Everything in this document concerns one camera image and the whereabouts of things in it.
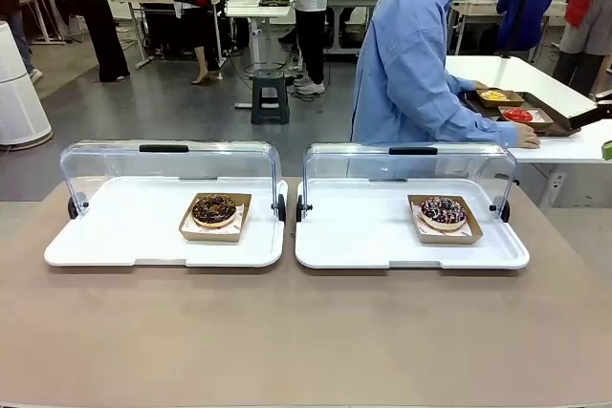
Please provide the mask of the person's right hand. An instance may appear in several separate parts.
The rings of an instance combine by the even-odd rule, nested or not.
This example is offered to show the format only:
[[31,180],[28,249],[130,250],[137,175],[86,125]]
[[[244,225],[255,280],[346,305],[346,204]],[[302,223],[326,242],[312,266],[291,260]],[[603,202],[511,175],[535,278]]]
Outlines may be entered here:
[[516,148],[521,149],[538,149],[540,146],[540,140],[536,135],[534,129],[526,124],[515,123],[514,128],[516,131]]

